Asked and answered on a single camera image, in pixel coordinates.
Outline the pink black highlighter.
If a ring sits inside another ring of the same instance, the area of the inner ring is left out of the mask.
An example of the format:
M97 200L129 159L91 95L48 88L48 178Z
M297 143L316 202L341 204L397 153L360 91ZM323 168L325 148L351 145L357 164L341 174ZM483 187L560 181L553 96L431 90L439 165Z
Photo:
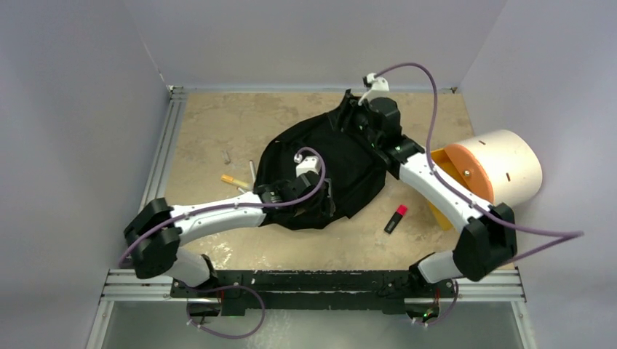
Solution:
M397 209L395 210L395 212L393 213L393 215L391 216L391 218L389 219L389 221L387 222L383 231L387 234L392 234L394 229L398 226L398 224L402 220L402 218L406 215L407 210L408 210L407 206L402 205L402 204L399 205Z

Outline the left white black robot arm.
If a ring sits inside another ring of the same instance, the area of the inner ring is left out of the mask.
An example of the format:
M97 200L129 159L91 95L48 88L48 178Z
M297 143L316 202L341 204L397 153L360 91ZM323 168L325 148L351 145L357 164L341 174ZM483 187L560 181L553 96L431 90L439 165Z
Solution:
M332 215L330 181L314 171L205 204L169 205L155 198L124 229L127 248L120 260L130 258L139 279L169 276L198 297L209 297L217 287L215 268L208 256L188 251L186 244L240 228L297 230L303 219L318 228Z

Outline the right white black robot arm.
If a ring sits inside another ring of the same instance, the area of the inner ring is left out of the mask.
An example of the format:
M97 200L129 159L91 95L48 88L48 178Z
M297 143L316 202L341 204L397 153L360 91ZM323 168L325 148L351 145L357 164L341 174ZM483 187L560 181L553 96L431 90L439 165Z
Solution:
M454 180L422 145L403 134L400 119L391 98L365 102L346 90L330 123L357 141L380 168L419 192L459 232L453 250L431 253L409 267L410 290L425 296L441 281L479 281L509 263L517 254L513 209L491 204Z

